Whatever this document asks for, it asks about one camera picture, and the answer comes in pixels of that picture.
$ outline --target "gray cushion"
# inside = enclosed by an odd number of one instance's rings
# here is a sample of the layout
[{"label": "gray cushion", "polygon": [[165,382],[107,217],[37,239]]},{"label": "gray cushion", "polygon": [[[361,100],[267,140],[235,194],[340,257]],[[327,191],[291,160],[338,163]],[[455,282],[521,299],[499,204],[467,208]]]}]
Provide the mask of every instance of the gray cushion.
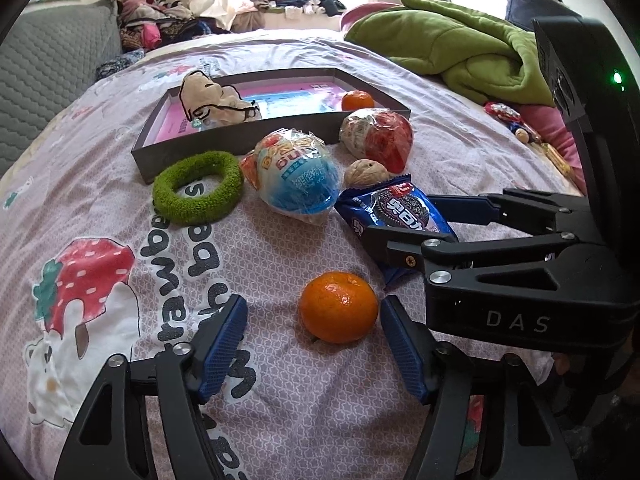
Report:
[{"label": "gray cushion", "polygon": [[22,14],[0,45],[0,176],[122,53],[114,0]]}]

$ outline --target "cartoon bear print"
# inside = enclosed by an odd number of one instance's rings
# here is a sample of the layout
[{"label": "cartoon bear print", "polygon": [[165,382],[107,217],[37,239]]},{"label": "cartoon bear print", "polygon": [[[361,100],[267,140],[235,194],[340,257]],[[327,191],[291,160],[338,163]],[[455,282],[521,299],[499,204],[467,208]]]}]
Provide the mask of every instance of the cartoon bear print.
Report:
[{"label": "cartoon bear print", "polygon": [[131,358],[140,338],[138,300],[127,284],[131,249],[108,238],[78,238],[33,287],[42,337],[24,350],[33,424],[72,423],[105,361]]}]

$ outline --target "mandarin orange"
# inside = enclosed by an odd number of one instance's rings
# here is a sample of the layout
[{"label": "mandarin orange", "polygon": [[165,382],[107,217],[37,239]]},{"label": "mandarin orange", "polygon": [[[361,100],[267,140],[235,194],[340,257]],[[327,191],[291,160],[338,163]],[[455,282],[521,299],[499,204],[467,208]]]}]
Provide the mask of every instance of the mandarin orange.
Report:
[{"label": "mandarin orange", "polygon": [[309,282],[298,311],[303,325],[329,343],[363,338],[378,317],[378,298],[362,278],[348,272],[326,272]]},{"label": "mandarin orange", "polygon": [[370,94],[362,90],[352,90],[342,97],[342,111],[352,112],[361,108],[375,108],[376,102]]}]

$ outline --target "green scrunchie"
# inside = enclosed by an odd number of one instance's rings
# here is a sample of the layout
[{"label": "green scrunchie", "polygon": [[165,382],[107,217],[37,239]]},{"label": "green scrunchie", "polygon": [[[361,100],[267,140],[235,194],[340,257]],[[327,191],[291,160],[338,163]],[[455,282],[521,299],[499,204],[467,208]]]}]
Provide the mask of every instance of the green scrunchie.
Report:
[{"label": "green scrunchie", "polygon": [[[211,193],[185,198],[175,190],[210,174],[223,177]],[[160,214],[183,225],[200,225],[231,213],[242,195],[242,172],[228,152],[205,152],[176,162],[156,177],[154,205]]]}]

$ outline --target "bed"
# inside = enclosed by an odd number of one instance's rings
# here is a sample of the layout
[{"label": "bed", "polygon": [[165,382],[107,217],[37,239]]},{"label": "bed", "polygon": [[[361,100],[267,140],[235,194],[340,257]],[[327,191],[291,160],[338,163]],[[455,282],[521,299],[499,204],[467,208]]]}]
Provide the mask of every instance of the bed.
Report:
[{"label": "bed", "polygon": [[[130,149],[162,94],[203,66],[217,75],[328,66],[380,86],[412,110],[408,169],[425,192],[578,193],[478,105],[337,33],[259,31],[161,48],[92,85],[0,181],[0,431],[36,480],[52,479],[107,357],[148,358],[190,340],[238,293],[250,306],[244,340],[222,393],[204,407],[227,478],[400,478],[428,409],[402,386],[379,323],[356,344],[332,346],[313,341],[296,316],[302,288],[326,270],[359,274],[382,297],[382,277],[344,221],[332,212],[317,227],[277,215],[247,184],[215,224],[179,228],[154,211]],[[354,160],[341,145],[330,151],[341,168]],[[184,192],[212,186],[205,179]],[[454,228],[462,240],[518,235]],[[420,278],[395,293],[424,320]],[[437,336],[475,356],[515,351],[539,381],[552,366],[546,352]],[[148,413],[168,479],[157,405]]]}]

